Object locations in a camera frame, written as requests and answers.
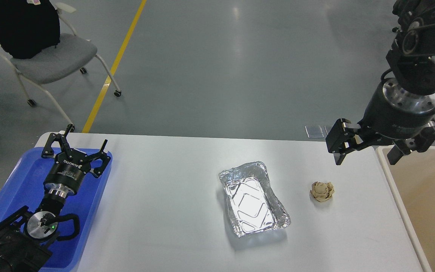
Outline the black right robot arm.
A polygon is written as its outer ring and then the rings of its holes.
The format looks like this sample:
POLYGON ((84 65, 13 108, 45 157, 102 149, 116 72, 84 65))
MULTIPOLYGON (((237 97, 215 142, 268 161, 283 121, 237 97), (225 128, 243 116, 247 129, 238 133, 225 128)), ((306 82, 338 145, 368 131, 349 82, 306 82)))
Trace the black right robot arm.
POLYGON ((390 146, 395 165, 413 151, 424 153, 435 141, 435 0, 397 0, 392 13, 399 26, 363 118, 337 119, 325 138, 335 163, 369 146, 390 146))

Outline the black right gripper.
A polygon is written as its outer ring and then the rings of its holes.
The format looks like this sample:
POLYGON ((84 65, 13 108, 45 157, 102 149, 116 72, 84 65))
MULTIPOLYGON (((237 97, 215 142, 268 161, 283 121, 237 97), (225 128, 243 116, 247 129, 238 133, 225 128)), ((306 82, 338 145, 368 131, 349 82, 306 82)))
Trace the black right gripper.
POLYGON ((397 79, 383 79, 373 93, 359 123, 339 118, 325 138, 335 164, 346 155, 371 146, 390 145, 388 162, 395 165, 413 151, 424 153, 435 141, 435 93, 407 91, 397 79))

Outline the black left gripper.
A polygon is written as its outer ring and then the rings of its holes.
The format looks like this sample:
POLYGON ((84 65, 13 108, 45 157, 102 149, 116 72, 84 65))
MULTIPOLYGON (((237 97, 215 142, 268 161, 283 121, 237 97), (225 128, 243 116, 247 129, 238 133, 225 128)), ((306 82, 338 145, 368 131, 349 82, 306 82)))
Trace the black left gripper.
POLYGON ((67 141, 67 135, 75 129, 74 124, 68 124, 64 133, 50 134, 42 151, 42 158, 55 158, 55 163, 46 176, 43 186, 46 193, 62 189, 69 196, 77 195, 85 175, 89 172, 99 178, 109 164, 111 157, 104 151, 108 140, 105 139, 98 152, 87 155, 78 149, 72 149, 67 141), (61 153, 55 154, 52 145, 59 144, 61 153), (91 162, 100 160, 99 167, 92 168, 91 162))

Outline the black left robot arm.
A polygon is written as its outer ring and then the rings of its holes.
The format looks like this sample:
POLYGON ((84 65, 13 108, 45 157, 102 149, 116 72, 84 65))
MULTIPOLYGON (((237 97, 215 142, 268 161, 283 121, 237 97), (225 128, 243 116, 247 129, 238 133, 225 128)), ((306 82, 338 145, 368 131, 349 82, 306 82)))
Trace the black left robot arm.
POLYGON ((111 165, 100 149, 72 148, 50 133, 20 159, 0 195, 0 272, 68 271, 82 253, 111 165))

